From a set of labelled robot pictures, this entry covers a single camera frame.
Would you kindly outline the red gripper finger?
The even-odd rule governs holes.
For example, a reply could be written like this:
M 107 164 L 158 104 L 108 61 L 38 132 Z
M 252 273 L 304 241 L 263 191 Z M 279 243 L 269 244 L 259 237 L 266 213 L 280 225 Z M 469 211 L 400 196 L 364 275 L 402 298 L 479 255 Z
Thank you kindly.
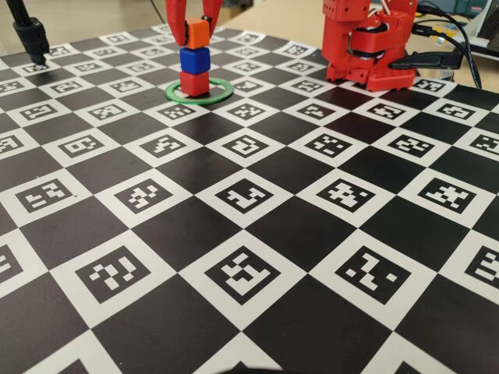
M 221 10 L 222 0 L 203 0 L 203 14 L 201 19 L 209 24 L 210 36 L 213 35 L 218 23 L 218 17 Z
M 165 9 L 168 26 L 177 45 L 180 47 L 185 46 L 188 41 L 186 0 L 166 0 Z

